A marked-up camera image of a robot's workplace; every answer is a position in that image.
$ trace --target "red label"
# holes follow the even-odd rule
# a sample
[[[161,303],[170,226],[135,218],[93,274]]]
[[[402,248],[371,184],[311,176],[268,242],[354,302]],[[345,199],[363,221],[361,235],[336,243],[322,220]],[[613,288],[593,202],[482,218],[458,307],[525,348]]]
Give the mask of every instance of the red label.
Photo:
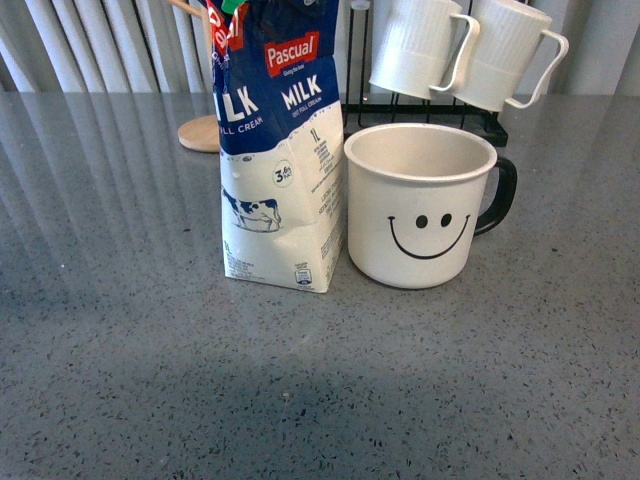
[[[231,25],[227,28],[224,15],[218,10],[211,0],[207,0],[207,12],[211,24],[211,43],[216,47],[220,55],[224,55],[227,46],[232,50],[244,47],[244,18],[247,15],[249,5],[240,5],[231,19]]]
[[[309,62],[318,56],[320,32],[309,32],[304,37],[284,43],[270,42],[264,46],[267,71],[271,77],[298,62]]]

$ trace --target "black mug handle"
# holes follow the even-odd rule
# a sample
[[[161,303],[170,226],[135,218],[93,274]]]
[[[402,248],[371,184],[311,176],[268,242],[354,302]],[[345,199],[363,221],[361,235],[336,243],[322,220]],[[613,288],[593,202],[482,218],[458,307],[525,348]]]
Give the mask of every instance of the black mug handle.
[[[513,203],[513,197],[516,195],[516,186],[518,184],[516,166],[508,158],[500,156],[495,166],[500,170],[496,196],[493,198],[489,208],[478,217],[473,236],[488,232],[504,220]]]

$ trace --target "drawn eyes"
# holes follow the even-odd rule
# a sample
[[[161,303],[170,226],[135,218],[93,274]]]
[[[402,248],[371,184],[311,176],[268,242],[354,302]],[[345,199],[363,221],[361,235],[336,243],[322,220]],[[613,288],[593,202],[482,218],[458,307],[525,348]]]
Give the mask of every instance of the drawn eyes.
[[[440,219],[440,225],[442,227],[447,227],[451,223],[451,220],[452,220],[451,214],[445,213]],[[428,223],[429,223],[429,219],[427,218],[426,215],[420,215],[418,218],[416,218],[416,227],[418,228],[425,228]]]

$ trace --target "white mug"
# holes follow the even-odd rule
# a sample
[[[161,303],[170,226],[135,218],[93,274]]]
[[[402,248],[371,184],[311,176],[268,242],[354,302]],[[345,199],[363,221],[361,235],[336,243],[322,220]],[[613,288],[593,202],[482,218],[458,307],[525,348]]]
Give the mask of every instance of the white mug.
[[[562,35],[548,30],[551,17],[516,0],[484,0],[473,12],[480,23],[463,82],[453,95],[484,110],[501,112],[505,103],[516,108],[533,105],[545,83],[569,51]],[[527,67],[544,37],[558,42],[558,52],[540,77],[528,102],[513,98]]]
[[[506,216],[514,165],[463,130],[396,123],[361,130],[345,142],[349,160],[348,248],[355,265],[381,283],[427,288],[467,262],[474,235]],[[500,177],[479,215],[489,171]]]
[[[394,92],[431,99],[430,90],[449,91],[465,75],[471,49],[478,36],[478,22],[461,15],[453,0],[394,0],[369,82]],[[454,49],[456,22],[468,23],[468,31],[453,63],[448,85],[439,85]]]

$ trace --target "mug rim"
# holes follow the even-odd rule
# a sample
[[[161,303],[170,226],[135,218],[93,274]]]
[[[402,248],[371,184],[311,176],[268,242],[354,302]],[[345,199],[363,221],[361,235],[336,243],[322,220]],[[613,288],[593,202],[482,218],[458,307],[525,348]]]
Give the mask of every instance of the mug rim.
[[[544,18],[545,20],[551,20],[551,17],[547,15],[542,10],[538,10],[531,5],[526,3],[520,3],[517,0],[493,0],[494,2],[501,3],[507,8],[511,10],[521,12],[524,15],[528,15],[530,17]]]
[[[487,152],[488,158],[482,164],[481,167],[476,168],[474,170],[470,170],[468,172],[459,173],[456,175],[425,176],[425,175],[407,175],[404,173],[394,173],[388,170],[383,170],[365,163],[362,159],[358,158],[353,153],[353,144],[359,138],[364,137],[371,133],[375,133],[377,131],[391,130],[391,129],[397,129],[397,128],[401,128],[401,129],[414,128],[419,130],[439,130],[442,132],[458,135],[460,137],[465,137],[466,139],[473,141],[478,146],[483,148]],[[347,140],[344,142],[344,152],[345,152],[345,155],[347,156],[347,159],[350,162],[353,162],[360,168],[363,168],[364,170],[371,172],[373,174],[376,174],[378,176],[381,176],[383,178],[403,180],[406,182],[431,183],[431,184],[458,183],[458,182],[473,180],[475,178],[478,178],[488,173],[498,161],[498,152],[496,151],[494,146],[491,145],[484,138],[481,138],[471,132],[460,130],[458,128],[447,127],[445,125],[434,125],[430,123],[411,123],[411,122],[389,123],[389,124],[376,125],[374,127],[365,128],[363,130],[360,130],[359,132],[354,133],[349,138],[347,138]]]

